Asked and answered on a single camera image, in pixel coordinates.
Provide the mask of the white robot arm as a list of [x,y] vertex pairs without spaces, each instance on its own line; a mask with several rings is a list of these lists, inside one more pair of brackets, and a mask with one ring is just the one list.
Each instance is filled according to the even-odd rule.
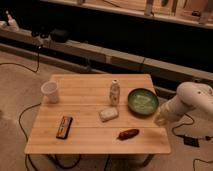
[[158,126],[177,122],[194,109],[213,116],[213,88],[203,83],[183,82],[177,87],[176,95],[160,106],[154,122]]

